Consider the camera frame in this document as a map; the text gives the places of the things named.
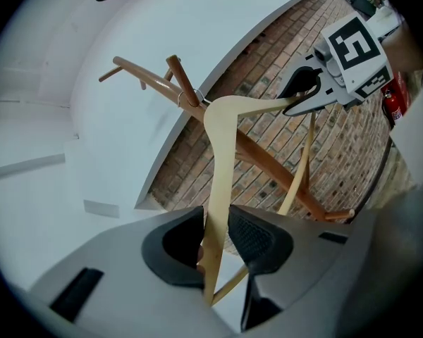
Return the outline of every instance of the fire extinguisher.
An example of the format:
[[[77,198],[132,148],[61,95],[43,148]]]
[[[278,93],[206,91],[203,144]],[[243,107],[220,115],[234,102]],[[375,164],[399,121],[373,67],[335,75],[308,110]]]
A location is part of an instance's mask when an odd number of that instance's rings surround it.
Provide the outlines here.
[[[384,107],[384,114],[386,115],[391,127],[395,126],[406,112],[404,102],[392,89],[388,89],[384,92],[384,101],[382,105]]]

